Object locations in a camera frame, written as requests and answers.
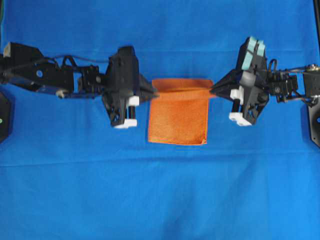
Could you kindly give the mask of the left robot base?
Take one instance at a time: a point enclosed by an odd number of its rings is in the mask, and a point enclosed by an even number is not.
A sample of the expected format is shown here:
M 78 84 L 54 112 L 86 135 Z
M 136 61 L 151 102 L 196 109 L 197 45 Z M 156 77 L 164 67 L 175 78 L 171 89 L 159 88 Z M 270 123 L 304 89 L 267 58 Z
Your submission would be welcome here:
M 11 129 L 12 106 L 10 100 L 0 93 L 0 142 L 8 138 Z

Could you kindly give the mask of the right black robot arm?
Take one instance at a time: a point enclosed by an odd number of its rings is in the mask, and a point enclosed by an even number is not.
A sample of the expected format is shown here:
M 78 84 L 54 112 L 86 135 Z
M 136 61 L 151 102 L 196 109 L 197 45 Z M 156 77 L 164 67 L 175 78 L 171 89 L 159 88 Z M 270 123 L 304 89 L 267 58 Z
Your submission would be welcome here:
M 278 103 L 302 101 L 309 107 L 320 101 L 320 68 L 316 64 L 278 70 L 277 60 L 232 69 L 211 87 L 210 93 L 232 101 L 229 119 L 241 127 L 257 122 L 270 97 Z

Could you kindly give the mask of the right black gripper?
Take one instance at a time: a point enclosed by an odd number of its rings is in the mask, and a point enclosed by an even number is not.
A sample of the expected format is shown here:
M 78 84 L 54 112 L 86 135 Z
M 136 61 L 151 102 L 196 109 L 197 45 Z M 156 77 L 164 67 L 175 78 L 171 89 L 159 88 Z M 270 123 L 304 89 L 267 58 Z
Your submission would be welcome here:
M 269 94 L 264 89 L 266 69 L 265 57 L 239 58 L 235 69 L 210 89 L 212 95 L 232 101 L 229 119 L 241 127 L 255 125 L 269 102 Z

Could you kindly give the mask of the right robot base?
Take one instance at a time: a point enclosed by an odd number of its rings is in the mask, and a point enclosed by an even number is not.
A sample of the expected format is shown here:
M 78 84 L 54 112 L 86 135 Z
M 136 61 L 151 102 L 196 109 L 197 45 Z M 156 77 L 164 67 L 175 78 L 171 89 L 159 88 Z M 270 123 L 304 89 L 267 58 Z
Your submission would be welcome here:
M 313 101 L 313 105 L 308 107 L 309 133 L 312 142 L 320 147 L 320 97 Z

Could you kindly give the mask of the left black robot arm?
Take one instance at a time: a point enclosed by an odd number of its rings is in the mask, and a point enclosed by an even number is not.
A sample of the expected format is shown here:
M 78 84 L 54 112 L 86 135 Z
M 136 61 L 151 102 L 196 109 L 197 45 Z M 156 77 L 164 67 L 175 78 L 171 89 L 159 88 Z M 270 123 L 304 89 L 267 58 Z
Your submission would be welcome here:
M 60 99 L 101 97 L 110 125 L 116 129 L 136 127 L 136 107 L 158 97 L 157 89 L 140 73 L 133 46 L 123 46 L 98 66 L 77 65 L 75 55 L 44 56 L 32 46 L 9 42 L 0 55 L 0 82 Z

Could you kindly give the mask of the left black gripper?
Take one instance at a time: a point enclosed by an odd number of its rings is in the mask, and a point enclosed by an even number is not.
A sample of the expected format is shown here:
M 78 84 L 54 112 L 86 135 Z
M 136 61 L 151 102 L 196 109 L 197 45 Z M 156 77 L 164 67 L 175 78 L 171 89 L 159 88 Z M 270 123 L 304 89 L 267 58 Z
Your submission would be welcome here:
M 141 73 L 139 74 L 139 61 L 133 46 L 120 47 L 109 57 L 102 102 L 113 128 L 136 127 L 138 121 L 135 117 L 127 115 L 127 109 L 158 97 L 158 90 Z

